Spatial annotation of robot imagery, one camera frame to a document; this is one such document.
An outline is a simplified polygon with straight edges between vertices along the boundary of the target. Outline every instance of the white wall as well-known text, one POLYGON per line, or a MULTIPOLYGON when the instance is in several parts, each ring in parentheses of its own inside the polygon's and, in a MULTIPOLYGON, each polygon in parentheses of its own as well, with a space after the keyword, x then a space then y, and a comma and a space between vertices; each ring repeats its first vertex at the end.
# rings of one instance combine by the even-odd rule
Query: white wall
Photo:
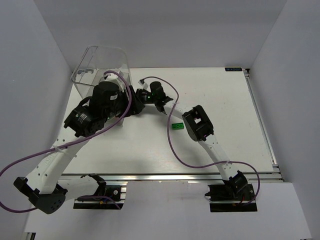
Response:
POLYGON ((320 240, 320 2, 286 3, 251 69, 280 170, 320 240))
POLYGON ((286 0, 34 0, 73 70, 88 45, 131 68, 249 68, 286 0))
MULTIPOLYGON (((2 0, 0 7, 0 169, 48 148, 68 100, 71 71, 32 0, 2 0)), ((10 208, 29 201, 13 186, 39 159, 12 167, 0 179, 0 199, 10 208)), ((0 209, 0 238, 18 240, 27 215, 0 209)))

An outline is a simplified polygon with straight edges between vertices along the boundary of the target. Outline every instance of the green object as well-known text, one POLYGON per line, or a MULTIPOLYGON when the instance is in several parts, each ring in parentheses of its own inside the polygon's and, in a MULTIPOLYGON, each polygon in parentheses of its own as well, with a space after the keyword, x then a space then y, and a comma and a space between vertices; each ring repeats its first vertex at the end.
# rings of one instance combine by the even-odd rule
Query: green object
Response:
POLYGON ((179 129, 184 129, 184 123, 180 122, 180 123, 172 123, 172 129, 173 130, 179 130, 179 129))

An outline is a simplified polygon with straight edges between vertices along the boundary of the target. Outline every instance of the black label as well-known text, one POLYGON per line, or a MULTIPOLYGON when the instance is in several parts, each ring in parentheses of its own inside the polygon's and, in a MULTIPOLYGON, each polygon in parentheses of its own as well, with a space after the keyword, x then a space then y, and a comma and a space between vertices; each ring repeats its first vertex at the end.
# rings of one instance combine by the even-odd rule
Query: black label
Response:
POLYGON ((242 72, 241 67, 225 67, 226 72, 242 72))

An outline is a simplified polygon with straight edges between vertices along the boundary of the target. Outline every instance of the robotic arm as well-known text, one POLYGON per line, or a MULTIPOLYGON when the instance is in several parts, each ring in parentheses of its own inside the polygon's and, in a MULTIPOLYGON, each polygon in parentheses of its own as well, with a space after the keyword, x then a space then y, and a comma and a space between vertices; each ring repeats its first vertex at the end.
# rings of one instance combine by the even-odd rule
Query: robotic arm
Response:
MULTIPOLYGON (((56 147, 64 142, 89 137, 101 130, 106 121, 124 113, 129 104, 126 91, 118 84, 114 74, 106 76, 104 80, 94 87, 92 96, 84 98, 66 118, 64 128, 53 145, 56 151, 48 153, 26 177, 18 177, 14 181, 14 186, 46 214, 55 212, 67 200, 85 195, 103 196, 105 193, 106 182, 96 174, 72 180, 60 179, 68 164, 89 140, 65 149, 56 147)), ((136 92, 129 86, 132 102, 125 117, 141 113, 146 104, 154 104, 161 113, 172 110, 174 103, 170 101, 173 99, 166 96, 160 82, 152 82, 150 91, 146 83, 141 84, 142 88, 136 92)), ((213 162, 227 161, 217 165, 222 180, 232 195, 241 194, 248 184, 247 179, 234 164, 228 163, 229 158, 218 144, 214 127, 204 109, 200 105, 190 108, 179 104, 172 115, 184 121, 191 139, 205 149, 213 162)))

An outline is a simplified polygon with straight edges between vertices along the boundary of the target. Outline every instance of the cable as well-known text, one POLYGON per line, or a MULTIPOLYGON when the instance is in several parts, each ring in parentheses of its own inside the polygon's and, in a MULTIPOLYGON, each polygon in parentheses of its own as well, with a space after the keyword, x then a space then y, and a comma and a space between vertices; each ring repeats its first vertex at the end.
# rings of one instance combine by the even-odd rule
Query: cable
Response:
POLYGON ((119 207, 119 205, 118 205, 111 197, 108 197, 108 196, 80 196, 79 198, 82 198, 82 199, 92 199, 92 198, 96 198, 96 199, 108 199, 109 201, 113 202, 114 205, 115 205, 119 210, 121 210, 121 207, 119 207))
POLYGON ((242 206, 249 205, 250 203, 252 203, 252 202, 256 199, 256 197, 258 196, 258 193, 259 193, 259 191, 260 191, 260 184, 261 184, 261 183, 260 183, 260 177, 259 177, 259 174, 258 174, 257 170, 256 170, 252 165, 250 165, 249 163, 246 163, 246 162, 243 162, 243 161, 217 161, 217 162, 210 163, 210 164, 203 165, 203 166, 192 166, 192 165, 189 165, 189 164, 183 162, 183 161, 179 158, 179 156, 177 155, 176 151, 174 150, 174 148, 173 148, 173 146, 172 146, 172 142, 171 142, 171 139, 170 139, 170 120, 171 120, 171 116, 172 116, 172 114, 173 114, 173 112, 174 112, 174 110, 175 110, 175 107, 176 107, 176 105, 177 105, 177 103, 178 103, 179 93, 178 93, 177 89, 176 89, 170 82, 168 82, 168 81, 166 81, 166 80, 164 80, 164 79, 162 79, 162 78, 160 78, 160 77, 157 77, 157 76, 147 76, 147 77, 144 77, 142 80, 146 80, 146 79, 158 79, 158 80, 160 80, 160 81, 162 81, 162 82, 165 82, 165 83, 168 84, 168 85, 175 91, 175 93, 176 93, 176 100, 175 100, 175 102, 174 102, 174 104, 173 104, 173 107, 172 107, 170 113, 169 113, 168 121, 167 121, 167 124, 166 124, 166 134, 167 134, 168 142, 169 142, 169 145, 170 145, 170 149, 171 149, 173 155, 175 156, 175 158, 176 158, 181 164, 183 164, 184 166, 186 166, 186 167, 188 167, 188 168, 192 168, 192 169, 203 169, 203 168, 211 167, 211 166, 214 166, 214 165, 217 165, 217 164, 225 164, 225 163, 230 163, 230 164, 243 164, 243 165, 249 166, 250 168, 253 169, 254 173, 255 173, 256 176, 257 176, 258 187, 257 187, 256 193, 255 193, 255 195, 253 196, 253 198, 252 198, 250 201, 248 201, 248 202, 246 202, 246 203, 243 203, 242 206))
MULTIPOLYGON (((58 146, 59 149, 65 149, 67 147, 83 143, 84 141, 90 140, 90 139, 92 139, 92 138, 94 138, 94 137, 96 137, 96 136, 98 136, 100 134, 105 133, 106 131, 108 131, 109 129, 113 128, 115 125, 117 125, 126 116, 126 114, 128 113, 128 111, 130 109, 130 106, 131 106, 131 102, 132 102, 132 94, 131 94, 131 90, 130 90, 129 84, 127 83, 127 81, 119 73, 117 73, 115 71, 108 70, 108 71, 106 71, 104 73, 104 75, 105 74, 115 74, 125 84, 125 87, 126 87, 126 90, 127 90, 128 96, 129 96, 129 103, 128 103, 128 106, 126 107, 124 113, 118 118, 118 120, 116 120, 113 124, 107 126, 105 129, 103 129, 103 130, 101 130, 101 131, 99 131, 99 132, 97 132, 97 133, 95 133, 95 134, 93 134, 91 136, 84 137, 82 139, 79 139, 79 140, 76 140, 76 141, 67 142, 67 143, 65 143, 63 145, 60 145, 60 146, 58 146)), ((29 156, 25 156, 23 158, 20 158, 19 160, 16 160, 16 161, 10 163, 4 169, 2 169, 0 171, 0 177, 5 173, 5 171, 7 171, 9 168, 11 168, 12 166, 14 166, 14 165, 16 165, 18 163, 21 163, 21 162, 23 162, 25 160, 28 160, 28 159, 32 159, 32 158, 38 157, 38 156, 43 155, 43 154, 54 152, 55 150, 56 150, 55 148, 50 148, 50 149, 47 149, 47 150, 44 150, 44 151, 37 152, 35 154, 31 154, 29 156)), ((28 212, 31 212, 31 211, 37 209, 36 207, 34 207, 34 208, 26 209, 26 210, 15 210, 15 209, 11 209, 11 208, 5 206, 1 201, 0 201, 0 207, 3 208, 4 210, 8 211, 8 212, 15 213, 15 214, 28 213, 28 212)))

